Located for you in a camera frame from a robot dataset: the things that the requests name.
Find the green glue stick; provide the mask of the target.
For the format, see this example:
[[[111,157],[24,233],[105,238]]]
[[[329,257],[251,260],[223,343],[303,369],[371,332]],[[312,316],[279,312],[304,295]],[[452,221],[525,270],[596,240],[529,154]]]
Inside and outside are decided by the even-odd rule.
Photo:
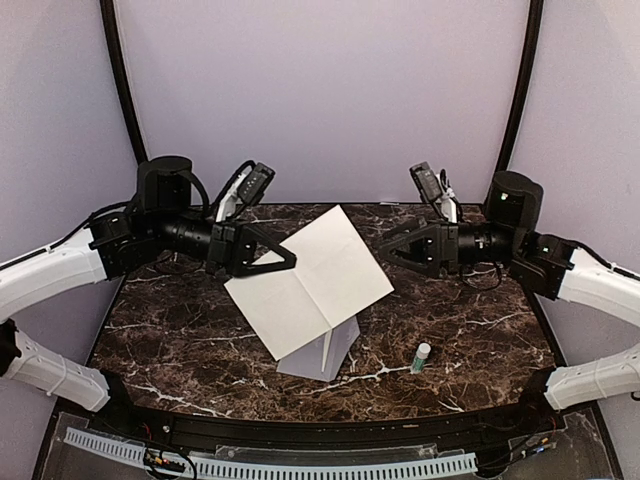
[[[411,374],[418,374],[423,370],[430,353],[431,345],[429,343],[423,342],[418,345],[410,367]]]

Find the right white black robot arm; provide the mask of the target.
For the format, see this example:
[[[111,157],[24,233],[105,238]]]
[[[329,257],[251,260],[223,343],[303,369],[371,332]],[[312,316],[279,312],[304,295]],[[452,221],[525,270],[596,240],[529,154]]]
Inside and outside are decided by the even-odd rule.
[[[544,193],[539,184],[517,172],[496,172],[482,205],[484,222],[470,223],[445,173],[422,163],[411,167],[410,175],[437,217],[412,219],[388,231],[377,247],[381,259],[429,278],[462,277],[488,263],[542,297],[638,325],[638,273],[581,242],[536,232]]]

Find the beige letter paper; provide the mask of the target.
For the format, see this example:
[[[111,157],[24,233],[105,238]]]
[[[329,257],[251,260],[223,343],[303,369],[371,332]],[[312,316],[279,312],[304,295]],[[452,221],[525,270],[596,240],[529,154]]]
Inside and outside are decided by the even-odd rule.
[[[321,372],[328,372],[331,366],[332,358],[333,330],[329,330],[324,336]]]

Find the grey envelope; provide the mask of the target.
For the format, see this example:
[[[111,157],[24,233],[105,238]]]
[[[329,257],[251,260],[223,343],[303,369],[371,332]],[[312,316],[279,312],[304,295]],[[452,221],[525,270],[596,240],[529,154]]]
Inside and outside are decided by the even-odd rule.
[[[359,336],[357,318],[352,316],[330,332],[282,358],[276,371],[311,380],[333,381]]]

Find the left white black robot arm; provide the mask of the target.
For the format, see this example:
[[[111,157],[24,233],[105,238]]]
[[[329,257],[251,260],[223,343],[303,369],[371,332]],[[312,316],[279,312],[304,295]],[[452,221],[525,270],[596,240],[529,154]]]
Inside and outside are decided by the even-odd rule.
[[[16,313],[66,291],[124,277],[174,252],[209,274],[234,278],[295,267],[293,252],[239,215],[262,199],[274,171],[244,162],[211,200],[183,156],[162,156],[137,170],[136,192],[103,207],[63,238],[1,266],[1,375],[71,401],[120,436],[141,427],[140,412],[114,374],[80,365],[31,339]]]

